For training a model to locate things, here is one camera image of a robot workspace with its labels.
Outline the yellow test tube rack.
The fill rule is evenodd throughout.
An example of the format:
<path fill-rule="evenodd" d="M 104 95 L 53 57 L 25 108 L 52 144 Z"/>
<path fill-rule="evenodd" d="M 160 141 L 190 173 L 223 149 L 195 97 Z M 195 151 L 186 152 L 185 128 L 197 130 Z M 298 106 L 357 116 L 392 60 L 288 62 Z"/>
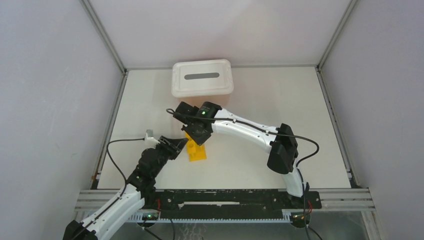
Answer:
<path fill-rule="evenodd" d="M 187 133 L 185 133 L 185 137 L 188 139 L 186 144 L 188 160 L 190 162 L 206 160 L 207 154 L 205 146 L 198 145 Z"/>

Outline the pink plastic storage bin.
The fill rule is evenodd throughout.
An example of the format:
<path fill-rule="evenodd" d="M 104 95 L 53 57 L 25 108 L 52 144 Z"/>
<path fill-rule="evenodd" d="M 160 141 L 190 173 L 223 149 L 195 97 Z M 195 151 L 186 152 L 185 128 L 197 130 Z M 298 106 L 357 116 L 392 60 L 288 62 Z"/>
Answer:
<path fill-rule="evenodd" d="M 204 102 L 211 102 L 222 107 L 226 106 L 230 101 L 230 95 L 207 95 L 207 96 L 196 96 L 190 100 L 194 105 L 201 106 Z"/>

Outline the translucent white bin lid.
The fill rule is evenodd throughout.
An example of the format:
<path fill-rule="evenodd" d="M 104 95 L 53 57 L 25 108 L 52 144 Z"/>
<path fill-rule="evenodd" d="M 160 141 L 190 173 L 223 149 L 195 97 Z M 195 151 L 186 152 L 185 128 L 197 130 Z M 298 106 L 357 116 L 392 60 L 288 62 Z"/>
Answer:
<path fill-rule="evenodd" d="M 171 93 L 176 98 L 228 95 L 233 90 L 226 59 L 178 62 L 172 67 Z"/>

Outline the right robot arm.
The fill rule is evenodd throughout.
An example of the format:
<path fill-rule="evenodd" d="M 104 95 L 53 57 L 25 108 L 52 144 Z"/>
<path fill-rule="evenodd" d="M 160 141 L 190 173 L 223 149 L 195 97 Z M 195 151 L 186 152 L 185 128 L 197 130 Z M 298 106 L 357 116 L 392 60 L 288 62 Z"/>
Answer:
<path fill-rule="evenodd" d="M 182 131 L 199 146 L 213 133 L 239 137 L 260 146 L 268 154 L 267 167 L 281 174 L 289 194 L 289 203 L 295 208 L 302 208 L 308 203 L 309 195 L 294 166 L 299 153 L 290 126 L 267 126 L 250 121 L 209 101 L 201 107 L 182 101 L 175 110 L 169 109 L 168 113 L 183 124 Z"/>

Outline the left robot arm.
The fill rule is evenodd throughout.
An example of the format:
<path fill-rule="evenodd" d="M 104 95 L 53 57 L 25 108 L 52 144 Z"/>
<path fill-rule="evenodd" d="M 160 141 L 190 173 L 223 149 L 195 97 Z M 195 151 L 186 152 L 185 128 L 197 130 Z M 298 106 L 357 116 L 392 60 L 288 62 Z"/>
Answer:
<path fill-rule="evenodd" d="M 82 221 L 72 220 L 65 228 L 65 240 L 109 240 L 139 209 L 156 203 L 156 177 L 170 160 L 175 160 L 188 143 L 186 137 L 161 136 L 146 148 L 124 186 L 96 212 Z"/>

